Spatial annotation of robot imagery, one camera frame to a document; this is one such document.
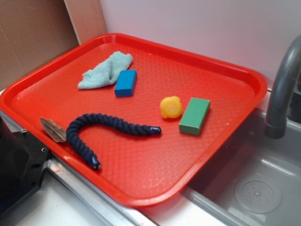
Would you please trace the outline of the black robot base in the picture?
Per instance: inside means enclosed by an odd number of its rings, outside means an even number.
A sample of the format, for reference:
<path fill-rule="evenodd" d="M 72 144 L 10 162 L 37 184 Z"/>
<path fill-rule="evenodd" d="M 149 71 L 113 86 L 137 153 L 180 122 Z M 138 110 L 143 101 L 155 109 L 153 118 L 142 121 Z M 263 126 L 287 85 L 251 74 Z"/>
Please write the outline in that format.
<path fill-rule="evenodd" d="M 48 158 L 49 148 L 32 133 L 12 132 L 0 120 L 1 216 L 40 189 Z"/>

